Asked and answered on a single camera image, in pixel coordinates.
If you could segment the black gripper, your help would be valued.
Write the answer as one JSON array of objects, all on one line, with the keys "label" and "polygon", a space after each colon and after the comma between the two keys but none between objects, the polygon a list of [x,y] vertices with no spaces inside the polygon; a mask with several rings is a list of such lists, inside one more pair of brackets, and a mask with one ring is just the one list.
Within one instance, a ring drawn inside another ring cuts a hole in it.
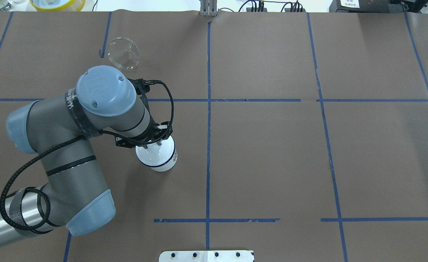
[{"label": "black gripper", "polygon": [[155,124],[145,139],[145,147],[149,144],[161,145],[162,141],[168,139],[172,132],[172,124]]}]

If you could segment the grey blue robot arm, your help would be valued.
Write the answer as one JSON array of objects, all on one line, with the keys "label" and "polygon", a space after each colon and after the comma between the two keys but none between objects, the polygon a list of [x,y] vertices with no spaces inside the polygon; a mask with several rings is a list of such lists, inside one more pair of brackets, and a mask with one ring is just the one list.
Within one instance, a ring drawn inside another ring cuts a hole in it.
[{"label": "grey blue robot arm", "polygon": [[36,156],[1,191],[0,247],[62,226],[81,236],[110,222],[116,208],[90,140],[111,135],[143,165],[168,171],[177,162],[173,118],[164,82],[128,79],[107,65],[88,69],[59,96],[12,112],[10,140]]}]

